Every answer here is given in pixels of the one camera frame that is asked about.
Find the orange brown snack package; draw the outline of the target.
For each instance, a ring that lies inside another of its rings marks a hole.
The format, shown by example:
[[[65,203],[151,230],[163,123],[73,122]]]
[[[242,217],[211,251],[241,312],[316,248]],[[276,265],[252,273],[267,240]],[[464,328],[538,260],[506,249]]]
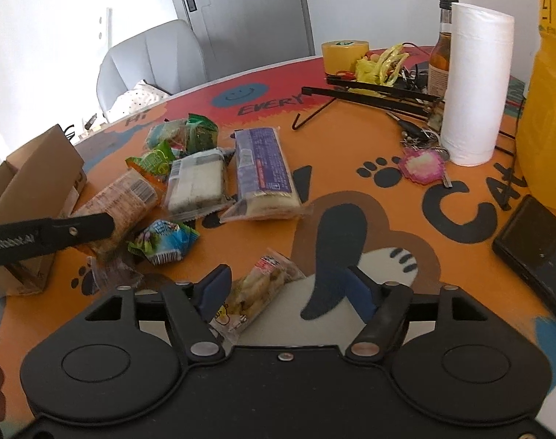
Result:
[[[107,213],[114,221],[114,231],[107,239],[84,243],[78,250],[97,258],[108,258],[132,229],[160,203],[162,196],[162,189],[134,169],[128,169],[73,213],[74,217]]]

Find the pale teal snack packet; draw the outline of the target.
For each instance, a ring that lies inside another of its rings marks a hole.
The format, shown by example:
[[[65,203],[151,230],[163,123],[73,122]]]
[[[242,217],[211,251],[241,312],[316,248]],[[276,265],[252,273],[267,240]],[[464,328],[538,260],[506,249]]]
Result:
[[[154,149],[159,143],[167,142],[173,149],[184,150],[187,146],[187,119],[165,121],[148,132],[145,147]]]

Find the yellow cracker snack packet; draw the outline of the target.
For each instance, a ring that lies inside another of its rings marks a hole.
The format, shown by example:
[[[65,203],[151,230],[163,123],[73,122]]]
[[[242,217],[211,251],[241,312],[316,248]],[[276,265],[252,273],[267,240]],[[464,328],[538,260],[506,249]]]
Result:
[[[210,326],[225,340],[236,344],[243,331],[273,301],[285,284],[305,277],[292,260],[268,250],[259,257],[248,274],[232,281],[229,295],[215,313]]]

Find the white dotted pillow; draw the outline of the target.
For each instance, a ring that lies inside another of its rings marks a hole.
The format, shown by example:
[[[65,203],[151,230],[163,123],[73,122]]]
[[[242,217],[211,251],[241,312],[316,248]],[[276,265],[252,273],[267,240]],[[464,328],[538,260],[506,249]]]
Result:
[[[169,93],[148,84],[144,79],[139,80],[135,86],[119,95],[110,109],[105,113],[109,123],[114,123],[122,118],[144,110],[169,97]]]

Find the purple bread package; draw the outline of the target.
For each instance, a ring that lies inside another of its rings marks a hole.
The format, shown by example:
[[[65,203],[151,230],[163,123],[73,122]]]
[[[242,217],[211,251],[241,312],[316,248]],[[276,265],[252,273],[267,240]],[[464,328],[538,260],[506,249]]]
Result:
[[[275,128],[234,133],[237,199],[221,224],[245,220],[291,219],[303,213],[297,188]]]

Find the white paper towel roll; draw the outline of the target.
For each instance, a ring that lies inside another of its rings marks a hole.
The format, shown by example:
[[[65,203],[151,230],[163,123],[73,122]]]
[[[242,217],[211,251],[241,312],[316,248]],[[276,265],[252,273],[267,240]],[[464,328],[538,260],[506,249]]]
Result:
[[[460,166],[488,162],[509,85],[515,19],[466,3],[452,5],[452,43],[441,144]]]

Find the cardboard box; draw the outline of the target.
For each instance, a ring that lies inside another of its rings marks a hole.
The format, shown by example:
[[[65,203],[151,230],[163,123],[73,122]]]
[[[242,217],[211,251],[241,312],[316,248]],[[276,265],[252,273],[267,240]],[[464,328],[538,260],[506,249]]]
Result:
[[[83,159],[59,126],[24,144],[0,165],[0,225],[70,216],[85,183]],[[45,289],[53,254],[0,267],[0,297]]]

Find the grey door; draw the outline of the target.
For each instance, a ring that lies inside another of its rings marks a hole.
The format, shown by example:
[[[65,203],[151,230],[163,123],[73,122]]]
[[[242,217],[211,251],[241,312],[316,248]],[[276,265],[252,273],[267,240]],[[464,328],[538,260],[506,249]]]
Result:
[[[204,52],[206,73],[214,80],[257,67],[314,54],[307,0],[173,0]]]

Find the yellow tape roll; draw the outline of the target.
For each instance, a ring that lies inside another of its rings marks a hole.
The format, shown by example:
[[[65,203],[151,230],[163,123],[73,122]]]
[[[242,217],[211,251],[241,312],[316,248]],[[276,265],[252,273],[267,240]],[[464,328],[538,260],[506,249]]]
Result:
[[[324,72],[335,75],[341,71],[355,72],[358,60],[369,51],[369,43],[359,40],[340,40],[321,45]]]

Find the white rice cake package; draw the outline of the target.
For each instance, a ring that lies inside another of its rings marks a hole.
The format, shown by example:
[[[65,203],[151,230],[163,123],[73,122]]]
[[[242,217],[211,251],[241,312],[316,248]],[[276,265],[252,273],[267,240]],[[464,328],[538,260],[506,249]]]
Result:
[[[214,148],[174,161],[163,206],[169,219],[187,222],[228,208],[227,168],[233,149]]]

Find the pink keychain with keys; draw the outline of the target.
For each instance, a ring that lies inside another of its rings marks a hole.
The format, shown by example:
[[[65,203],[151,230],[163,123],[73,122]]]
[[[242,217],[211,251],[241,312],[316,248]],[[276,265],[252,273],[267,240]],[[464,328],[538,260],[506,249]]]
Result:
[[[451,156],[441,145],[439,135],[391,112],[386,115],[401,129],[404,155],[400,159],[399,169],[402,175],[412,183],[429,185],[440,181],[445,188],[451,189],[452,181],[447,174],[447,163]]]

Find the brown glass bottle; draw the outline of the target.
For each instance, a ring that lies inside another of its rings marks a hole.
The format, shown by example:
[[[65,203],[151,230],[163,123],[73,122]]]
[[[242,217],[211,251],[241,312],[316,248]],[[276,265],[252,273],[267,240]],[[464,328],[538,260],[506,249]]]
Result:
[[[459,0],[440,0],[440,33],[429,57],[428,94],[445,97],[452,43],[452,4]]]

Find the yellow plastic bag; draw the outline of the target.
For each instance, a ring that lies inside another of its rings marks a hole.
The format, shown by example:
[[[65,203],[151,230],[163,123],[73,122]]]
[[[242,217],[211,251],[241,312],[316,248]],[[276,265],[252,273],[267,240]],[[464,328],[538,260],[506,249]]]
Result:
[[[539,33],[516,152],[531,193],[556,209],[556,0],[539,0]]]

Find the dark green snack packet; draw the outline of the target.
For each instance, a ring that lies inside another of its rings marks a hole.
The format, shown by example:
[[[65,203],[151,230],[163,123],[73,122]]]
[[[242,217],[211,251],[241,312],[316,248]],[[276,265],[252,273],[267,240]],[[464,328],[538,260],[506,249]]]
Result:
[[[187,118],[186,130],[188,155],[217,147],[218,127],[204,115],[190,113]]]

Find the blue green candy packet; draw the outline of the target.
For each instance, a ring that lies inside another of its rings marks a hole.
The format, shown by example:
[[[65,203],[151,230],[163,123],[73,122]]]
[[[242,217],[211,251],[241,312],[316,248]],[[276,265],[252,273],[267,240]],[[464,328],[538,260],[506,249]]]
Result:
[[[127,244],[128,251],[146,259],[153,266],[179,262],[187,257],[199,239],[199,233],[183,223],[167,220],[154,221],[134,241]]]

